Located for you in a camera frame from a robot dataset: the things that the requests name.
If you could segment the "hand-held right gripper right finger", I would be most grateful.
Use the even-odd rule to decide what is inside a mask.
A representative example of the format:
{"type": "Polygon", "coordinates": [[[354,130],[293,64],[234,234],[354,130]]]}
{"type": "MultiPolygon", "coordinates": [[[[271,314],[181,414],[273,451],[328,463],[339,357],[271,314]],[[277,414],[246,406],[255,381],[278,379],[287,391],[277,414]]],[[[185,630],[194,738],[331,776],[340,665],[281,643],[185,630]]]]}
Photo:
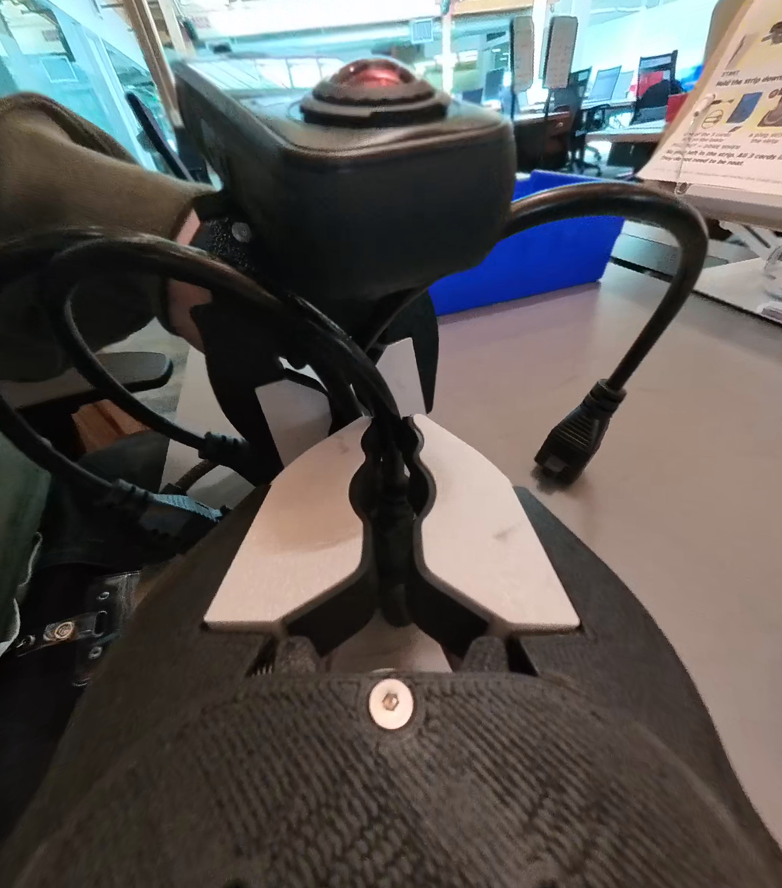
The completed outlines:
{"type": "Polygon", "coordinates": [[[428,416],[411,416],[407,426],[412,622],[458,658],[477,638],[579,630],[577,610],[508,477],[428,416]]]}

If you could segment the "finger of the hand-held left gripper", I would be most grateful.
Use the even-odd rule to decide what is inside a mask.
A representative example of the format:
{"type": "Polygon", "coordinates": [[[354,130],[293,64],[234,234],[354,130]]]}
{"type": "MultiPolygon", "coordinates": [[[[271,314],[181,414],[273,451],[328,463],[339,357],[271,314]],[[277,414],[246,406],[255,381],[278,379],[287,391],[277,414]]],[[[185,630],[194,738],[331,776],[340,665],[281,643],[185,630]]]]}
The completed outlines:
{"type": "Polygon", "coordinates": [[[376,367],[402,417],[428,414],[412,338],[386,345],[376,367]]]}
{"type": "Polygon", "coordinates": [[[306,451],[330,436],[332,416],[328,394],[310,376],[306,382],[281,379],[255,389],[269,437],[279,457],[273,480],[306,451]]]}

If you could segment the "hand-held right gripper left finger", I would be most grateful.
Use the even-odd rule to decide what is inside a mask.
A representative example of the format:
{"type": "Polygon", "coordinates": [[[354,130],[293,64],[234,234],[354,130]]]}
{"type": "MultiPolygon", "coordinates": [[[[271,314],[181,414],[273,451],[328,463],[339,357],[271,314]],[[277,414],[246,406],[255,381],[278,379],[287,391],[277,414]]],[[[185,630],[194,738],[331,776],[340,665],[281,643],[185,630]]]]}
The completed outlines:
{"type": "Polygon", "coordinates": [[[325,655],[370,621],[378,569],[372,532],[351,501],[370,425],[355,420],[274,480],[206,609],[208,629],[308,638],[325,655]]]}

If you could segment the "person's left forearm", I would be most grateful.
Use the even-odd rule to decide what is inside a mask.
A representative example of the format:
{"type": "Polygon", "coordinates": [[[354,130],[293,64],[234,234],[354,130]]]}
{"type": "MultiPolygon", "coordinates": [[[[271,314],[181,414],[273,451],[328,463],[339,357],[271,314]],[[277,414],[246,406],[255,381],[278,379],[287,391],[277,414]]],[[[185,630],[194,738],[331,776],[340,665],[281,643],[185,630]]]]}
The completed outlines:
{"type": "MultiPolygon", "coordinates": [[[[105,228],[175,241],[211,188],[142,168],[102,129],[56,101],[19,93],[0,99],[0,247],[58,228],[105,228]]],[[[92,351],[165,317],[165,285],[104,272],[74,297],[74,320],[92,351]]],[[[54,378],[67,366],[40,310],[38,281],[0,296],[0,380],[54,378]]]]}

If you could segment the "person's left hand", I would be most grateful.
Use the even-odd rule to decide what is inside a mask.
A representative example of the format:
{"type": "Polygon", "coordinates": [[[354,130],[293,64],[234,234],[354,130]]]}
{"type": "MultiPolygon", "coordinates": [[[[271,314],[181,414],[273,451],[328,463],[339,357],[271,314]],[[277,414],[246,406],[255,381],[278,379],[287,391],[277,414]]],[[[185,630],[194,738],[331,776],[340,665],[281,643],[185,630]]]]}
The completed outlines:
{"type": "MultiPolygon", "coordinates": [[[[191,246],[200,227],[197,213],[191,210],[177,232],[175,242],[180,246],[191,246]]],[[[192,317],[192,310],[210,303],[211,293],[208,290],[190,283],[169,280],[165,285],[165,317],[167,321],[164,326],[175,337],[184,339],[197,351],[202,352],[203,341],[192,317]]]]}

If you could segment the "blue plastic bin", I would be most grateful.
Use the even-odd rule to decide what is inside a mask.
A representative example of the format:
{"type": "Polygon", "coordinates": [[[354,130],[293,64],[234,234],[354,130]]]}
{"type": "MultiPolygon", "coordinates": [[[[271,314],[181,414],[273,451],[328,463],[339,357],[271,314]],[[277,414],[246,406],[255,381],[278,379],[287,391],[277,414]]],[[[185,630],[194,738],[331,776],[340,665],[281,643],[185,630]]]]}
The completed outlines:
{"type": "Polygon", "coordinates": [[[508,237],[480,264],[430,287],[435,312],[443,317],[595,284],[624,224],[621,217],[584,216],[508,237]]]}

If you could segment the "white panel on stand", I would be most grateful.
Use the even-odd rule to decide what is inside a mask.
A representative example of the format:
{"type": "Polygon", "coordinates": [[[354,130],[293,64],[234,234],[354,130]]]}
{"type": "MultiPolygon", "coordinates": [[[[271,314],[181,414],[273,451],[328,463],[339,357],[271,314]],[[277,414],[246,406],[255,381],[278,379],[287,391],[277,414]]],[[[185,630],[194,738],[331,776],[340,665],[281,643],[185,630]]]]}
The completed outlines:
{"type": "Polygon", "coordinates": [[[542,83],[548,90],[566,88],[577,43],[578,17],[554,15],[546,28],[542,83]]]}
{"type": "Polygon", "coordinates": [[[511,89],[514,93],[527,91],[534,83],[536,73],[536,37],[533,18],[519,15],[510,21],[511,89]]]}

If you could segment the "metal pillar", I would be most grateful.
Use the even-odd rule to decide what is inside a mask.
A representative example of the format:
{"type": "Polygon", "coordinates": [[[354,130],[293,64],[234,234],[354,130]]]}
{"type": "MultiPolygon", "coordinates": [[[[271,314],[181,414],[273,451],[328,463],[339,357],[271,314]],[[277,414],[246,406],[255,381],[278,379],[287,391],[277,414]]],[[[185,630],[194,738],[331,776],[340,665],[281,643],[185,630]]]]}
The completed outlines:
{"type": "Polygon", "coordinates": [[[155,20],[147,1],[123,1],[130,27],[140,46],[159,93],[165,114],[174,129],[182,127],[173,72],[163,51],[155,20]]]}

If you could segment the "white sheet stand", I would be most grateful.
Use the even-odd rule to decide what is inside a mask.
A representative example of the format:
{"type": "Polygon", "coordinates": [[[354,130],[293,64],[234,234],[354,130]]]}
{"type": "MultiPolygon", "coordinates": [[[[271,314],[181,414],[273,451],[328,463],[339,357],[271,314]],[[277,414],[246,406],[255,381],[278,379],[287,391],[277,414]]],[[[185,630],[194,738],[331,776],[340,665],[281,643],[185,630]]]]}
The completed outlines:
{"type": "Polygon", "coordinates": [[[696,291],[782,326],[782,196],[706,185],[678,185],[679,194],[730,229],[755,254],[701,272],[696,291]]]}

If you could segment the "printed instruction sheet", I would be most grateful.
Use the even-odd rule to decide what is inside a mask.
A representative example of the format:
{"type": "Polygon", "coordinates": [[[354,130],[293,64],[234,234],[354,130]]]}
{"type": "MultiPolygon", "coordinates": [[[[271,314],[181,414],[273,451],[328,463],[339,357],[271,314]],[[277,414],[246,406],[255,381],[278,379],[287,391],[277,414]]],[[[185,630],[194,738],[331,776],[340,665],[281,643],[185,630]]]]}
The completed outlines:
{"type": "Polygon", "coordinates": [[[782,197],[782,1],[741,4],[640,175],[782,197]]]}

